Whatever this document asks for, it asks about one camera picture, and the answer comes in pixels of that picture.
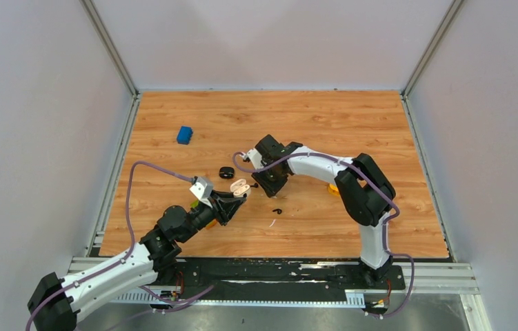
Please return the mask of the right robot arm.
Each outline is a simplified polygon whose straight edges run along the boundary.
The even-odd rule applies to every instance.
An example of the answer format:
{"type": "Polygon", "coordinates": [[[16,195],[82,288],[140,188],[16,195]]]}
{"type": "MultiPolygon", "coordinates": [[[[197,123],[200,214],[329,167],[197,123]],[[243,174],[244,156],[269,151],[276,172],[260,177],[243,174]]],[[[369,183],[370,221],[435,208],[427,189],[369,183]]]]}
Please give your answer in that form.
{"type": "Polygon", "coordinates": [[[252,164],[252,177],[268,197],[276,196],[292,175],[335,186],[346,212],[359,224],[361,281],[369,288],[386,281],[392,264],[386,226],[396,208],[396,191],[370,155],[338,157],[297,142],[285,146],[267,135],[243,155],[243,161],[252,164]]]}

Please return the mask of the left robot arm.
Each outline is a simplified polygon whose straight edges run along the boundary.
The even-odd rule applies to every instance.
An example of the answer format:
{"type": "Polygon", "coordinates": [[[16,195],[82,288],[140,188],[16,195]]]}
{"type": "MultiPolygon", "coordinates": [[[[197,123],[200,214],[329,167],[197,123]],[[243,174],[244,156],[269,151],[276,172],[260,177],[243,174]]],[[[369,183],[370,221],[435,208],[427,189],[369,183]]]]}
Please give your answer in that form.
{"type": "Polygon", "coordinates": [[[153,229],[117,256],[65,277],[47,274],[28,301],[26,329],[75,330],[95,310],[132,289],[156,280],[171,284],[177,278],[179,244],[213,221],[226,225],[248,196],[211,190],[189,210],[172,205],[153,229]]]}

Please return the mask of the white earbud charging case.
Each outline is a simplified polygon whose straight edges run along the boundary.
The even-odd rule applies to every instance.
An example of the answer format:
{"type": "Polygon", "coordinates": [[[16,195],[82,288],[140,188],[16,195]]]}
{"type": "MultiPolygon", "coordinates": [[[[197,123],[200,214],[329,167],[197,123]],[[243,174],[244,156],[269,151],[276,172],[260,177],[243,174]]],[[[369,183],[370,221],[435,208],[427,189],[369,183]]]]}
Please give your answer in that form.
{"type": "Polygon", "coordinates": [[[230,191],[233,197],[247,197],[250,194],[251,187],[245,179],[238,179],[230,185],[230,191]]]}

